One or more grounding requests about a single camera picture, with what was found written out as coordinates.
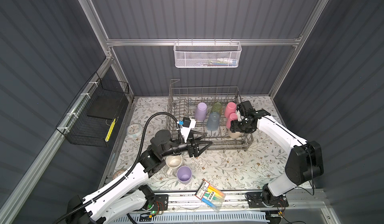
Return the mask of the floral table mat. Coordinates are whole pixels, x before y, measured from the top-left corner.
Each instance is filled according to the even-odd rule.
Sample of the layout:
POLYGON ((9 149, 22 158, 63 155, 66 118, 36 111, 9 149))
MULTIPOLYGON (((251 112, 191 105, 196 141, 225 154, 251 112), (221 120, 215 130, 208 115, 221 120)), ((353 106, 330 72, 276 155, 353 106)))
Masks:
MULTIPOLYGON (((267 96, 246 96, 255 109, 265 109, 281 123, 278 112, 267 96)), ((167 111, 168 97, 139 97, 133 111, 133 117, 126 126, 139 123, 142 126, 154 113, 167 111)), ((155 117, 146 132, 144 149, 150 144, 154 134, 166 126, 166 117, 155 117)), ((123 128, 124 142, 110 177, 120 169, 128 169, 137 155, 141 142, 138 138, 128 138, 127 127, 123 128)), ((167 166, 151 177, 146 183, 158 191, 196 190, 202 179, 208 180, 220 190, 257 190, 284 172, 288 158, 286 152, 269 136, 257 130, 253 133, 254 142, 247 151, 243 150, 207 150, 198 158, 183 155, 183 165, 192 170, 192 180, 182 184, 176 176, 167 176, 167 166)))

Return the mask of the pens in wall basket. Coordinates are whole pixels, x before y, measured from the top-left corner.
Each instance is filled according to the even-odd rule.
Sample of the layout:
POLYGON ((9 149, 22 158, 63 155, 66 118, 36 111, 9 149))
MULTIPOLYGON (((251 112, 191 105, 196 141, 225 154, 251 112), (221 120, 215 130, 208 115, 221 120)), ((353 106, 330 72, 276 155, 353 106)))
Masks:
POLYGON ((205 62, 198 63, 199 66, 203 67, 238 67, 238 60, 232 58, 219 58, 207 60, 205 62))

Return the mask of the lilac cup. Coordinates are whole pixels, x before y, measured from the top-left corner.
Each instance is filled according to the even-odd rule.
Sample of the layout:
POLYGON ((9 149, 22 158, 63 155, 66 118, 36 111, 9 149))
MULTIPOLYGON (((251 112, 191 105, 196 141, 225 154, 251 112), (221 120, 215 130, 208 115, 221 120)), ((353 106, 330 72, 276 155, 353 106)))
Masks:
POLYGON ((197 121, 204 121, 207 116, 207 104, 204 102, 200 102, 195 110, 195 119, 197 121))

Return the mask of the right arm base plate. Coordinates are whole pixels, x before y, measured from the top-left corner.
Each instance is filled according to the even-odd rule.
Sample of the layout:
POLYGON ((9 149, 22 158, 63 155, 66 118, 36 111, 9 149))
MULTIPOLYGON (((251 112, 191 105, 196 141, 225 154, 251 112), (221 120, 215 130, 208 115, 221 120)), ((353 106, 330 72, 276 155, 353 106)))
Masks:
POLYGON ((273 196, 267 192, 248 192, 245 198, 250 208, 287 208, 289 206, 286 196, 273 196))

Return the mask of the pink cup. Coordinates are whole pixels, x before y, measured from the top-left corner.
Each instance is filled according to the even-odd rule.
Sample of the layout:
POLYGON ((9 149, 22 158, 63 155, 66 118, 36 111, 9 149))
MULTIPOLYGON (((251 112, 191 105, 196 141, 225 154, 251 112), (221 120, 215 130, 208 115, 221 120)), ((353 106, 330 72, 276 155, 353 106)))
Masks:
POLYGON ((228 130, 230 130, 231 128, 231 122, 234 121, 234 120, 238 120, 238 116, 237 114, 234 112, 234 113, 231 113, 228 118, 227 118, 227 122, 226 122, 226 127, 228 130))
POLYGON ((232 113, 235 113, 235 112, 236 112, 236 109, 237 109, 237 104, 234 103, 234 102, 229 102, 229 103, 226 105, 226 108, 225 108, 225 117, 226 117, 226 118, 229 118, 229 116, 230 116, 232 113))

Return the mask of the green translucent cup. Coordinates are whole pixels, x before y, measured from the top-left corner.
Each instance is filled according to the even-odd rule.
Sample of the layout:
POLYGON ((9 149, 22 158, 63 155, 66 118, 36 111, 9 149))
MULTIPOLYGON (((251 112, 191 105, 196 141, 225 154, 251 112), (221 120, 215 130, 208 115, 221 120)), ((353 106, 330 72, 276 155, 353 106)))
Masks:
POLYGON ((222 112, 223 112, 223 105, 221 102, 215 102, 213 105, 212 105, 212 108, 211 108, 211 113, 217 113, 218 115, 222 115, 222 112))

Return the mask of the blue translucent cup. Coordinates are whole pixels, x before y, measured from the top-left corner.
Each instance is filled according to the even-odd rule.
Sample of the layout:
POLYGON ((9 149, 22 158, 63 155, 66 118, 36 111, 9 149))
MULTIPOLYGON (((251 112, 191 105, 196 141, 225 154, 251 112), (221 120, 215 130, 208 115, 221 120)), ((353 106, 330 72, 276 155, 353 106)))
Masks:
POLYGON ((218 112, 212 112, 207 120, 207 130, 216 131, 220 126, 220 114, 218 112))

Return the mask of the beige cup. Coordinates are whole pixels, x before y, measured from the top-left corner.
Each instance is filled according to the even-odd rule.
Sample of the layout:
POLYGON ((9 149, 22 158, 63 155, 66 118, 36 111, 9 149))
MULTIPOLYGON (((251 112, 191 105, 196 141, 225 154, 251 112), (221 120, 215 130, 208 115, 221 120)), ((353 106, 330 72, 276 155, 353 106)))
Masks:
POLYGON ((228 130, 228 135, 232 139, 237 139, 237 138, 240 138, 242 136, 242 133, 241 132, 231 132, 230 130, 228 130))

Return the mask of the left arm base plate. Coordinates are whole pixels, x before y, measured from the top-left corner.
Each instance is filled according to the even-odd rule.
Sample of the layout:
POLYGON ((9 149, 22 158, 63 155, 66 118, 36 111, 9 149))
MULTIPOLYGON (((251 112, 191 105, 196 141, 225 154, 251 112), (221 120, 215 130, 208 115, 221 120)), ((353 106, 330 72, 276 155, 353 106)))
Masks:
POLYGON ((168 203, 169 195, 155 194, 145 202, 141 210, 147 212, 166 211, 168 209, 168 203))

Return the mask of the purple cup front row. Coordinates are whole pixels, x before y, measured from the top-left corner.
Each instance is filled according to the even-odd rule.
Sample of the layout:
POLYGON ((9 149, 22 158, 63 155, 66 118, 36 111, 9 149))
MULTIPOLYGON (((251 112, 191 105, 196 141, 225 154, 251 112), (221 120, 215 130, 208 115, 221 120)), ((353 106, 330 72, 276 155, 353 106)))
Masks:
POLYGON ((188 184, 192 176, 192 170, 188 166, 181 166, 177 171, 177 178, 182 184, 188 184))

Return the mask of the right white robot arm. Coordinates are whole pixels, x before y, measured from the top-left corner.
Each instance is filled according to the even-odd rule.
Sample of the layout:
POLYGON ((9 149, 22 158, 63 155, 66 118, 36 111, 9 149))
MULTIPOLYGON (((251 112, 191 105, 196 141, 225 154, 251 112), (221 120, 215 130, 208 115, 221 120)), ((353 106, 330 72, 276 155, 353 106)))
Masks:
POLYGON ((297 136, 278 123, 269 112, 255 110, 249 101, 237 105, 236 115, 237 118, 231 121, 232 133, 254 133, 260 130, 288 155, 284 173, 263 186, 260 200, 264 206, 282 206, 286 193, 324 174, 320 144, 297 136))

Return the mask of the highlighter marker pack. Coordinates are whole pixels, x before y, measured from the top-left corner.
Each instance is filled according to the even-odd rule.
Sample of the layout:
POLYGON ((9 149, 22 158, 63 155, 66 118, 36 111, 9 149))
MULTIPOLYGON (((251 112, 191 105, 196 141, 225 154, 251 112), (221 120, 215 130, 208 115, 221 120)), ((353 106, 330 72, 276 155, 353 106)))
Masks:
POLYGON ((226 194, 217 189, 207 180, 202 179, 202 183, 195 192, 195 197, 215 212, 219 212, 225 201, 226 194))

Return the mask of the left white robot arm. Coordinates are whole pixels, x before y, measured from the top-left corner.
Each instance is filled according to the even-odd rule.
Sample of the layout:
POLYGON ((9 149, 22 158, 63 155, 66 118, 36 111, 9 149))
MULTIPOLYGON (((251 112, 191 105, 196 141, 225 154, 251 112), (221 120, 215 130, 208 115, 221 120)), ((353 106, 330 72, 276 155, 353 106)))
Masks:
POLYGON ((139 148, 138 156, 128 170, 94 193, 84 198, 72 198, 67 213, 55 223, 109 224, 134 211, 152 211, 156 195, 145 182, 166 165, 166 158, 184 152, 189 157, 199 157, 213 144, 205 140, 206 133, 194 131, 194 119, 185 117, 175 123, 176 139, 169 130, 158 131, 146 150, 139 148))

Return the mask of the yellow marker pen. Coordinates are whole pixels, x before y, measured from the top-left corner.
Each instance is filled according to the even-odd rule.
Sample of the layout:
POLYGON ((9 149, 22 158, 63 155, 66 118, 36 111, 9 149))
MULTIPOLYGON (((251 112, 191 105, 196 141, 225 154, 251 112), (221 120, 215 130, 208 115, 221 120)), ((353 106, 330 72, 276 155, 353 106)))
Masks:
POLYGON ((105 137, 105 142, 109 142, 110 141, 110 138, 112 136, 112 133, 113 133, 116 121, 117 121, 117 119, 114 118, 113 121, 111 122, 111 124, 109 126, 109 129, 108 129, 108 132, 107 132, 106 137, 105 137))

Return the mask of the tape roll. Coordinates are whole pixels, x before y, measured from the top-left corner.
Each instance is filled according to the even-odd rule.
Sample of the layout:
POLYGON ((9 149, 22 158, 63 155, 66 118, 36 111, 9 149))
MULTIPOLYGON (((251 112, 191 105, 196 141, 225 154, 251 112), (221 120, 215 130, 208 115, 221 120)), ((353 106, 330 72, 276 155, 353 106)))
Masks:
POLYGON ((126 170, 125 169, 120 169, 120 170, 117 170, 114 174, 113 174, 113 180, 115 180, 116 178, 118 178, 120 175, 122 175, 126 170))

